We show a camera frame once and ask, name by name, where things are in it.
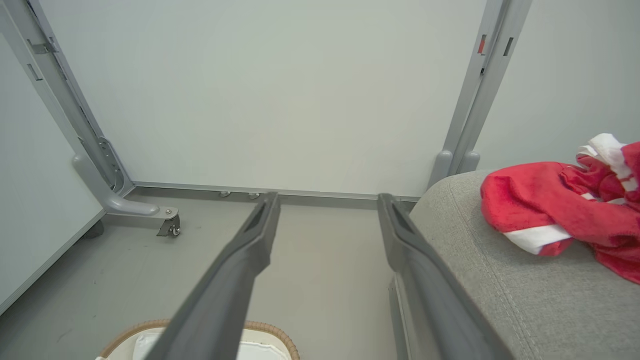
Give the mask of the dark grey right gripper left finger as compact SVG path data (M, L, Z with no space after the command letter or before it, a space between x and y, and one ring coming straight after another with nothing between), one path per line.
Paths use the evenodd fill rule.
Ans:
M149 360L235 360L256 277L270 265L281 214L266 193L179 307Z

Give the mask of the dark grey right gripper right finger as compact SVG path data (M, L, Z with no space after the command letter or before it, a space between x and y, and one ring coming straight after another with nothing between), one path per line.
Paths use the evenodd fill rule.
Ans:
M425 240L401 201L380 193L377 213L400 360L512 360L514 355Z

